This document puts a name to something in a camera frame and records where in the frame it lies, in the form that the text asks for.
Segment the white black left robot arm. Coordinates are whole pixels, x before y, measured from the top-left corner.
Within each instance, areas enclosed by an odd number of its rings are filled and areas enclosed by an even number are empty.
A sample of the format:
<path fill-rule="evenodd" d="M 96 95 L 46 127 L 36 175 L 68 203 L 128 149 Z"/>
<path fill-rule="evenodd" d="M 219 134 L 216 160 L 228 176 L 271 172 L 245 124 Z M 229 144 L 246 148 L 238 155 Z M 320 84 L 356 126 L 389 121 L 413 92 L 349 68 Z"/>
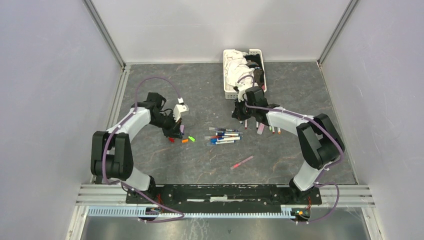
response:
<path fill-rule="evenodd" d="M 145 204 L 157 198 L 156 183 L 152 176 L 134 166 L 132 140 L 147 125 L 158 127 L 166 138 L 182 139 L 182 116 L 189 112 L 184 100 L 178 98 L 173 109 L 164 109 L 166 99 L 150 92 L 145 101 L 134 103 L 128 114 L 105 131 L 92 136 L 90 171 L 106 184 L 121 184 L 135 193 Z"/>

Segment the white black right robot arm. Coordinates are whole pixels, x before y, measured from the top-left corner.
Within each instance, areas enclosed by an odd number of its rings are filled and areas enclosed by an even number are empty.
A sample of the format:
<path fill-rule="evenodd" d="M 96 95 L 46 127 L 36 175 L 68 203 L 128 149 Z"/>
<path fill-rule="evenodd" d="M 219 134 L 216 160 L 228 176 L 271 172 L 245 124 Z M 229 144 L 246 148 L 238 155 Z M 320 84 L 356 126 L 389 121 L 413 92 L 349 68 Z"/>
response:
<path fill-rule="evenodd" d="M 343 160 L 345 145 L 330 117 L 324 113 L 306 115 L 269 103 L 259 86 L 237 87 L 232 117 L 239 121 L 255 118 L 268 127 L 280 128 L 298 138 L 304 162 L 289 182 L 289 199 L 302 204 L 309 190 L 317 186 L 323 171 Z"/>

